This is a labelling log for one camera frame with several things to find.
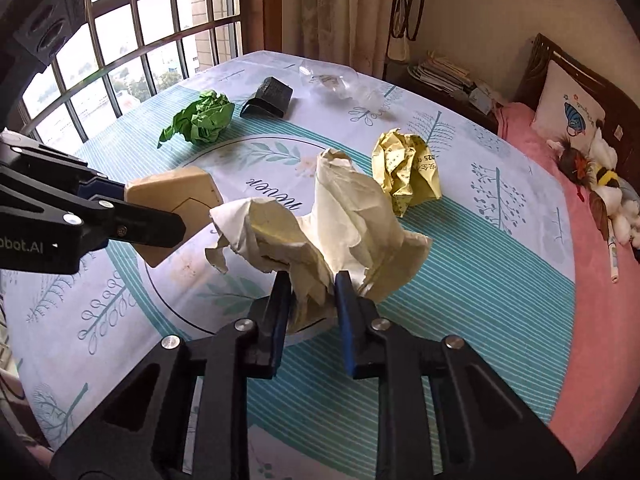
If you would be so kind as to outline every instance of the wooden headboard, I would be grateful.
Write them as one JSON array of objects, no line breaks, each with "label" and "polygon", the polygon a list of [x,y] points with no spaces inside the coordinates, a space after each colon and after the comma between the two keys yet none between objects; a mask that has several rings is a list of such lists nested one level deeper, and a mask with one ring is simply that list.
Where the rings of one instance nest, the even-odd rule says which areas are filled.
[{"label": "wooden headboard", "polygon": [[[605,111],[602,137],[618,153],[616,171],[634,189],[640,190],[640,108],[620,88],[569,56],[542,34],[536,37],[529,64],[513,100],[532,110],[538,107],[550,60],[558,63],[602,106]],[[623,133],[620,140],[614,136],[618,126]]]}]

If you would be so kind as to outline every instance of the beige box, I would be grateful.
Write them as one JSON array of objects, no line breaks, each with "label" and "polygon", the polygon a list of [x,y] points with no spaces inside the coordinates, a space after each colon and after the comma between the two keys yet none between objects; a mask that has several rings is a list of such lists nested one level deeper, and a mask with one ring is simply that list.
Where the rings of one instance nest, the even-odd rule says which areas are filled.
[{"label": "beige box", "polygon": [[132,180],[125,186],[124,200],[176,213],[184,222],[184,238],[173,248],[132,244],[151,267],[157,267],[187,240],[211,224],[209,210],[223,203],[211,175],[195,166]]}]

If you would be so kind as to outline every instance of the stuffed toy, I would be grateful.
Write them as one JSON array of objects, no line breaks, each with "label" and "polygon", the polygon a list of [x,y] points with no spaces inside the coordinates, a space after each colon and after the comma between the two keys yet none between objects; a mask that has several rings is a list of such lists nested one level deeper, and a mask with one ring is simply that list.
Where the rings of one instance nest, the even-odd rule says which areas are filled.
[{"label": "stuffed toy", "polygon": [[620,180],[615,172],[618,163],[616,150],[602,138],[599,124],[591,143],[589,156],[571,147],[568,139],[561,142],[548,140],[558,158],[558,168],[577,186],[590,190],[589,206],[604,241],[609,239],[609,222],[616,240],[640,248],[640,204],[624,200]]}]

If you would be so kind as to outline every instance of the stack of books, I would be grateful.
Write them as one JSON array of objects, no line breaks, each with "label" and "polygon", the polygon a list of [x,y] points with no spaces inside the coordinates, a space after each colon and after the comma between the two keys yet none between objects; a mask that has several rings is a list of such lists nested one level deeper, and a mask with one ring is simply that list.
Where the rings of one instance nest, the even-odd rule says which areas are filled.
[{"label": "stack of books", "polygon": [[417,80],[451,96],[460,95],[460,92],[468,94],[474,86],[468,70],[456,66],[446,57],[436,57],[433,52],[429,52],[423,62],[409,66],[407,70]]}]

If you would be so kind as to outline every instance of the tablecloth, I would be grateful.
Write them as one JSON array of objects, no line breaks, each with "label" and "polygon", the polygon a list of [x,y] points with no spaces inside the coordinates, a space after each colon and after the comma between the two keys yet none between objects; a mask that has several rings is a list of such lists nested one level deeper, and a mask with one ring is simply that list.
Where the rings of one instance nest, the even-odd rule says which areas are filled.
[{"label": "tablecloth", "polygon": [[[270,196],[302,215],[312,206],[322,149],[344,150],[370,174],[380,133],[418,133],[436,156],[444,198],[409,209],[402,224],[434,245],[418,275],[380,310],[420,336],[464,336],[548,422],[566,371],[575,298],[559,184],[489,131],[389,83],[360,76],[383,94],[380,113],[310,95],[301,61],[255,52],[213,67],[141,104],[76,155],[121,182],[195,164],[212,174],[225,201]],[[215,145],[199,150],[176,137],[156,148],[162,127],[199,90],[241,105],[269,75],[294,89],[285,120],[242,119],[237,107]],[[2,272],[20,376],[54,447],[162,336],[210,335],[268,294],[273,275],[241,258],[228,258],[225,275],[206,262],[203,248],[216,238],[212,226],[204,229],[155,269],[129,244],[111,242],[87,254],[73,276]],[[427,390],[426,398],[431,409]],[[377,403],[375,381],[352,381],[343,371],[335,320],[290,336],[276,379],[249,381],[252,478],[372,478]],[[433,445],[439,468],[435,438]]]}]

